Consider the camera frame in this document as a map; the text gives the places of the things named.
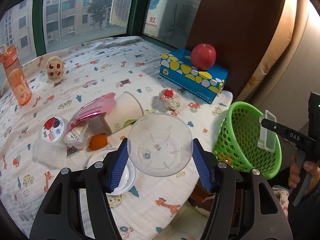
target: apple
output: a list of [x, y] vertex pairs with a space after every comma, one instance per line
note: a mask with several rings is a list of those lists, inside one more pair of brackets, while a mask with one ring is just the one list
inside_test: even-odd
[[216, 62], [217, 53], [210, 44], [198, 44], [191, 52], [192, 64], [201, 70], [208, 70]]

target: metal screw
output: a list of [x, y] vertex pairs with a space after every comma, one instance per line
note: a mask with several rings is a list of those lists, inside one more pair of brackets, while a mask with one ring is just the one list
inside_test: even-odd
[[252, 170], [252, 173], [253, 173], [254, 175], [259, 175], [259, 174], [260, 174], [260, 171], [259, 171], [258, 169], [253, 169], [253, 170]]
[[97, 162], [94, 164], [95, 168], [101, 168], [103, 166], [103, 162]]
[[61, 170], [61, 174], [63, 174], [63, 175], [67, 174], [68, 172], [69, 172], [69, 169], [68, 169], [68, 168], [63, 168], [63, 169]]
[[224, 162], [220, 162], [220, 163], [218, 163], [218, 167], [222, 168], [222, 169], [225, 169], [227, 167], [227, 164], [224, 163]]

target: water bottle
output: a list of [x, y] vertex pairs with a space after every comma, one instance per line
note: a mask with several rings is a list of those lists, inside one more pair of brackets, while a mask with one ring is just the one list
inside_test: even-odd
[[0, 62], [19, 105], [25, 105], [29, 102], [32, 92], [21, 69], [18, 51], [13, 44], [9, 48], [5, 44], [0, 46]]

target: tablecloth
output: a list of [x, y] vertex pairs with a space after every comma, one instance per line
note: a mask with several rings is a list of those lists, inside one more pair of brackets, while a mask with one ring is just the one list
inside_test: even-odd
[[[164, 112], [178, 116], [203, 148], [212, 150], [232, 95], [222, 91], [209, 105], [164, 80], [159, 76], [160, 55], [164, 53], [168, 51], [140, 37], [106, 38], [46, 54], [23, 65], [33, 93], [23, 107], [17, 104], [8, 85], [4, 85], [0, 99], [0, 199], [27, 236], [41, 201], [60, 171], [33, 159], [34, 142], [51, 114], [69, 121], [93, 99], [109, 92], [114, 92], [117, 98], [129, 91], [138, 99], [145, 114]], [[65, 63], [62, 79], [55, 82], [48, 80], [45, 69], [47, 59], [53, 55], [60, 56]], [[181, 107], [174, 112], [167, 111], [157, 97], [167, 87], [177, 90], [181, 97]], [[130, 126], [108, 137], [108, 146], [118, 147], [129, 130]], [[87, 149], [77, 151], [66, 159], [66, 166], [72, 170], [86, 167], [93, 154]], [[156, 236], [187, 200], [197, 180], [192, 159], [184, 170], [166, 178], [138, 172], [129, 192], [109, 197], [122, 238], [147, 240]], [[94, 237], [85, 190], [81, 191], [81, 208], [86, 234]]]

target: pink plastic wrapper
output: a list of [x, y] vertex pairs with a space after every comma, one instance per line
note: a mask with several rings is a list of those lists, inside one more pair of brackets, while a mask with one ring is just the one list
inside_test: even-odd
[[83, 120], [93, 118], [103, 113], [110, 114], [115, 102], [115, 95], [115, 93], [108, 93], [83, 106], [71, 118], [71, 121], [68, 124], [67, 132], [69, 132], [73, 127]]

